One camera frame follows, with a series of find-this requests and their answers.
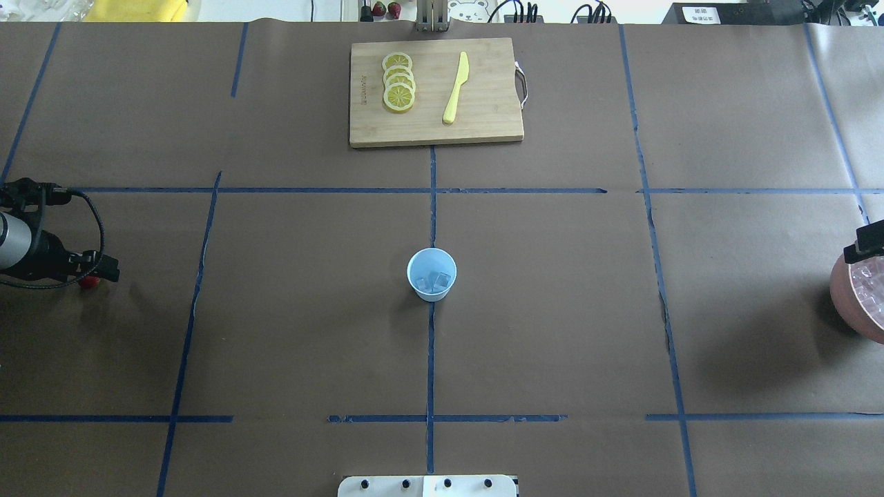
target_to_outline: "wooden cutting board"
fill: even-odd
[[[405,52],[413,63],[417,95],[404,113],[384,106],[381,62]],[[461,87],[457,119],[442,113],[457,74],[461,52],[469,58],[469,80]],[[399,147],[442,143],[520,141],[525,136],[515,91],[510,38],[354,43],[350,55],[350,145]]]

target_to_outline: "knife handle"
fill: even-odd
[[[446,124],[453,123],[454,118],[457,117],[457,101],[461,98],[461,84],[463,83],[454,83],[454,88],[451,90],[451,97],[448,98],[448,105],[445,107],[445,113],[442,114],[442,122]]]

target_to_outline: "knife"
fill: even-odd
[[[469,78],[469,59],[467,52],[461,52],[461,61],[457,65],[457,76],[454,77],[454,88],[451,90],[451,97],[448,98],[445,113],[442,114],[442,122],[451,124],[457,117],[457,100],[461,97],[461,85],[467,82],[467,78]]]

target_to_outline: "yellow cloth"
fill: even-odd
[[[86,22],[178,22],[187,0],[95,0]]]

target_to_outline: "lime slice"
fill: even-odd
[[[386,81],[384,81],[384,87],[389,87],[393,83],[405,83],[409,85],[411,89],[417,89],[417,86],[415,86],[415,79],[407,73],[393,73],[386,79]]]
[[[386,71],[394,65],[404,65],[408,69],[411,69],[411,57],[409,57],[407,53],[393,52],[384,57],[384,62],[381,63],[381,68]]]
[[[411,69],[408,69],[406,66],[404,66],[404,65],[391,65],[390,67],[387,67],[386,71],[384,71],[384,81],[389,80],[390,76],[393,76],[394,74],[397,74],[397,73],[405,73],[405,74],[411,76],[412,80],[415,78],[414,74],[411,73]]]
[[[405,112],[415,104],[415,91],[405,83],[393,83],[384,90],[384,105],[393,112]]]

